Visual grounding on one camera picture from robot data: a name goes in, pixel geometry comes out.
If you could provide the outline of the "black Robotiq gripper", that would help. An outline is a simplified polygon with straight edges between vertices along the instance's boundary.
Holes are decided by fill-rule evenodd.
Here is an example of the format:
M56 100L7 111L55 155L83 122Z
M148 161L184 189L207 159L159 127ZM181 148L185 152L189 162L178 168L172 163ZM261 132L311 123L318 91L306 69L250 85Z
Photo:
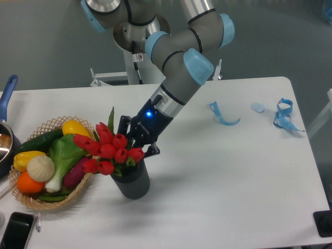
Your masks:
M144 158L159 155L160 149L156 145L158 136L171 123L173 117L169 117L158 110L151 99L149 99L138 114L134 117L122 115L119 120L117 133L134 139L133 147L149 145L145 151Z

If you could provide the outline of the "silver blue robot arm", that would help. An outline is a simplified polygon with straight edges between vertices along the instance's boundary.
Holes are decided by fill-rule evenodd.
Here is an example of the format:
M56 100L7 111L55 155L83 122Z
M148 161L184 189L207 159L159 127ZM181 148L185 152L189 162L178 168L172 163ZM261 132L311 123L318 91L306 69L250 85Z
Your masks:
M99 31L122 28L124 46L144 53L165 79L134 117L122 116L118 132L148 146L146 157L159 154L158 136L214 72L204 56L230 43L234 23L217 13L211 1L181 1L188 29L171 35L161 29L154 1L81 1Z

